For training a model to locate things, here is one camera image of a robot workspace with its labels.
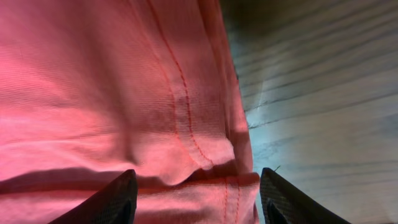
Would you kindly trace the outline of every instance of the garment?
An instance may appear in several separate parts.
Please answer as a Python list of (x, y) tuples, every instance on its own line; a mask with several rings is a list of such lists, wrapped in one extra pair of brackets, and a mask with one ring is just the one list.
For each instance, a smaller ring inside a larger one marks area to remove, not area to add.
[(134, 169), (134, 223), (256, 223), (259, 176), (217, 1), (0, 2), (0, 223)]

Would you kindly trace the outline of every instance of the wooden surface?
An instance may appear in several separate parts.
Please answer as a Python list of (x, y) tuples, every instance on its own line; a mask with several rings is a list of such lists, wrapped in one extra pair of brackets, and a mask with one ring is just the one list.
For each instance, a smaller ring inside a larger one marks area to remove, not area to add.
[(349, 222), (398, 222), (398, 1), (221, 3), (255, 171)]

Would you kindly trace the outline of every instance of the red thread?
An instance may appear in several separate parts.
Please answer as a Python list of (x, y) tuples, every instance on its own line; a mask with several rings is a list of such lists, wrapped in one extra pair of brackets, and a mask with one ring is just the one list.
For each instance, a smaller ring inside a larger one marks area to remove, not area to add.
[(189, 132), (190, 132), (191, 140), (193, 141), (195, 147), (198, 149), (198, 151), (199, 151), (200, 154), (203, 156), (203, 158), (205, 158), (208, 162), (210, 162), (210, 164), (214, 167), (214, 162), (213, 162), (211, 159), (207, 158), (207, 157), (204, 155), (204, 153), (203, 153), (202, 150), (200, 149), (198, 143), (196, 142), (195, 138), (193, 137), (191, 106), (190, 106), (190, 103), (189, 103), (190, 100), (189, 100), (189, 96), (188, 96), (187, 82), (186, 82), (185, 77), (184, 77), (184, 75), (183, 75), (181, 66), (180, 66), (180, 64), (177, 62), (177, 59), (175, 58), (175, 55), (173, 54), (173, 51), (172, 51), (172, 49), (171, 49), (169, 43), (167, 42), (167, 40), (166, 40), (166, 38), (165, 38), (165, 35), (164, 35), (164, 33), (163, 33), (163, 30), (160, 28), (160, 20), (159, 20), (159, 18), (157, 17), (157, 14), (156, 14), (156, 12), (155, 12), (154, 6), (152, 5), (152, 3), (151, 3), (150, 0), (147, 0), (147, 2), (148, 2), (148, 5), (149, 5), (149, 7), (150, 7), (150, 10), (152, 11), (152, 13), (153, 13), (153, 15), (154, 15), (155, 22), (156, 22), (156, 26), (158, 27), (160, 36), (162, 37), (162, 40), (164, 41), (164, 43), (165, 43), (167, 49), (169, 50), (169, 52), (170, 52), (170, 54), (171, 54), (171, 56), (172, 56), (172, 58), (173, 58), (173, 61), (174, 61), (175, 64), (177, 65), (177, 68), (178, 68), (178, 70), (179, 70), (179, 72), (180, 72), (180, 77), (181, 77), (181, 79), (182, 79), (182, 83), (183, 83), (183, 85), (184, 85), (184, 90), (185, 90), (185, 100), (187, 101), (187, 113), (188, 113), (188, 122), (189, 122), (189, 123), (188, 123), (188, 127), (189, 127)]
[(224, 223), (226, 223), (226, 203), (228, 199), (228, 186), (227, 186), (227, 180), (225, 178), (225, 200), (224, 200)]
[[(139, 21), (138, 17), (137, 17), (136, 14), (134, 13), (134, 8), (133, 8), (132, 6), (131, 6), (131, 9), (132, 9), (132, 12), (133, 12), (133, 16), (137, 19), (137, 21)], [(139, 26), (140, 26), (140, 27), (139, 27), (140, 30), (144, 30), (144, 29), (142, 28), (140, 22), (139, 22)], [(181, 147), (182, 149), (185, 149), (184, 145), (182, 144), (182, 141), (181, 141), (181, 138), (180, 138), (180, 134), (179, 134), (179, 132), (178, 132), (178, 127), (177, 127), (177, 115), (176, 115), (176, 107), (175, 107), (175, 97), (174, 97), (174, 94), (173, 94), (173, 91), (172, 91), (172, 88), (171, 88), (170, 79), (168, 78), (167, 73), (166, 73), (166, 71), (164, 70), (164, 67), (162, 66), (162, 64), (161, 64), (161, 62), (160, 62), (158, 56), (156, 56), (156, 54), (154, 53), (152, 47), (150, 46), (149, 39), (148, 39), (148, 37), (145, 35), (145, 32), (142, 32), (142, 33), (143, 33), (143, 36), (144, 36), (146, 45), (148, 46), (148, 48), (151, 49), (151, 53), (152, 53), (153, 57), (156, 59), (156, 62), (158, 63), (159, 68), (160, 68), (160, 70), (161, 70), (161, 72), (162, 72), (164, 78), (166, 79), (167, 88), (168, 88), (170, 97), (171, 97), (171, 99), (172, 99), (173, 120), (174, 120), (174, 134), (175, 134), (176, 137), (177, 137), (177, 140), (178, 140), (178, 143), (180, 144), (180, 147)], [(189, 153), (188, 153), (188, 157), (191, 159), (191, 161), (192, 161), (193, 163), (195, 163), (196, 165), (198, 165), (198, 167), (200, 167), (201, 169), (203, 169), (203, 168), (201, 167), (201, 165), (199, 165), (196, 161), (194, 161), (194, 160), (191, 158), (191, 155), (190, 155)]]
[(241, 188), (239, 187), (239, 179), (236, 179), (236, 183), (238, 184), (238, 200), (236, 202), (235, 224), (237, 224), (239, 220), (239, 198), (241, 197)]

